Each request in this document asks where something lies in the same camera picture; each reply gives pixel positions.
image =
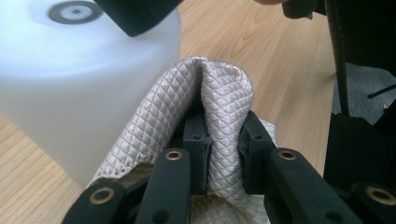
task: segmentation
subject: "white plastic container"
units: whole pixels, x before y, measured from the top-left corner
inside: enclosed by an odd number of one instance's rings
[[[62,2],[2,3],[0,112],[87,184],[149,88],[179,59],[180,18],[175,10],[129,37],[105,13],[80,24],[51,20]],[[67,10],[75,19],[75,8]]]

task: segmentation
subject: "wooden table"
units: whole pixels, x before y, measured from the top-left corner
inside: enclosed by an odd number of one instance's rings
[[[334,63],[325,17],[289,20],[252,0],[186,0],[181,57],[239,65],[255,89],[253,111],[276,124],[277,142],[323,172]],[[0,115],[0,223],[60,223],[84,187]]]

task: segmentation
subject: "hole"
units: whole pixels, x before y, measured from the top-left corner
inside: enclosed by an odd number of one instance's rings
[[[380,198],[380,199],[389,199],[388,194],[386,194],[384,192],[374,191],[373,194],[375,197]]]
[[[178,161],[183,157],[183,154],[179,151],[170,151],[165,154],[165,158],[169,161]]]
[[[109,195],[110,195],[110,192],[108,192],[108,191],[100,191],[100,192],[96,193],[94,195],[94,197],[96,200],[103,200],[103,199],[107,198]]]
[[[76,9],[72,10],[72,13],[78,15],[78,14],[81,14],[82,11],[76,8]]]
[[[169,214],[165,210],[161,210],[159,212],[156,212],[152,216],[152,221],[155,222],[155,223],[165,223],[165,222],[168,221],[168,219],[169,219]]]
[[[91,194],[90,202],[93,204],[103,204],[109,202],[114,197],[115,191],[109,187],[97,189]]]
[[[283,160],[287,161],[294,161],[295,159],[297,159],[297,156],[289,151],[280,151],[277,155]]]
[[[369,186],[366,188],[366,193],[371,199],[378,203],[396,205],[396,198],[384,189]]]
[[[344,219],[343,217],[333,211],[329,211],[326,213],[326,218],[330,220],[331,223],[343,223]]]

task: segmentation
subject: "black ring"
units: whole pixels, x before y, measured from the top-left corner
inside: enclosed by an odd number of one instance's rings
[[[86,17],[81,17],[80,19],[71,20],[62,15],[64,10],[68,7],[76,7],[75,12],[70,11],[71,13],[74,13],[76,15],[78,13],[83,13],[78,9],[78,7],[87,7],[91,10],[91,14]],[[103,10],[99,8],[99,6],[96,5],[95,3],[86,2],[86,1],[71,1],[53,6],[49,10],[48,16],[53,21],[59,22],[61,24],[76,25],[76,24],[86,23],[89,21],[94,21],[97,18],[99,18],[102,14],[103,14]]]

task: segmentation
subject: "white cloth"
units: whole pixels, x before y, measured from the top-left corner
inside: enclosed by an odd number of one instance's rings
[[[229,63],[191,57],[169,68],[137,108],[93,180],[126,174],[139,179],[149,172],[198,91],[213,145],[210,191],[191,198],[191,223],[265,223],[262,196],[249,196],[242,188],[237,152],[253,88],[245,72]],[[275,142],[275,125],[262,123]]]

